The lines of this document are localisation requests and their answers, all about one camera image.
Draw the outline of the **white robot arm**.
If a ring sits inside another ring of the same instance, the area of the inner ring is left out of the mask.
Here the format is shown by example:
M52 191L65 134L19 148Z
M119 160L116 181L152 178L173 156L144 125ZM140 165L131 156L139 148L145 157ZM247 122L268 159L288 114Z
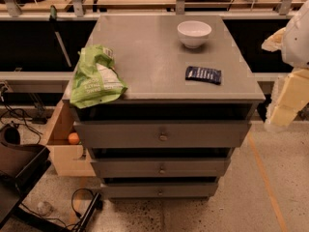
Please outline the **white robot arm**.
M262 49L280 50L282 61L293 68L286 77L275 81L267 107L265 129L283 131L309 103L309 1L285 27L264 40Z

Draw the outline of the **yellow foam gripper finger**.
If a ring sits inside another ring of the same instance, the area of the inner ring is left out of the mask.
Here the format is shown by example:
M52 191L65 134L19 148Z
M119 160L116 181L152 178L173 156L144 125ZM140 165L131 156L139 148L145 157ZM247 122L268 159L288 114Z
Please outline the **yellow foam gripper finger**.
M309 70L294 68L286 77L278 78L274 83L265 129L285 130L308 102Z
M281 49L282 46L282 38L286 31L286 28L283 27L277 30L274 34L269 36L264 42L262 43L262 49L270 52L274 52Z

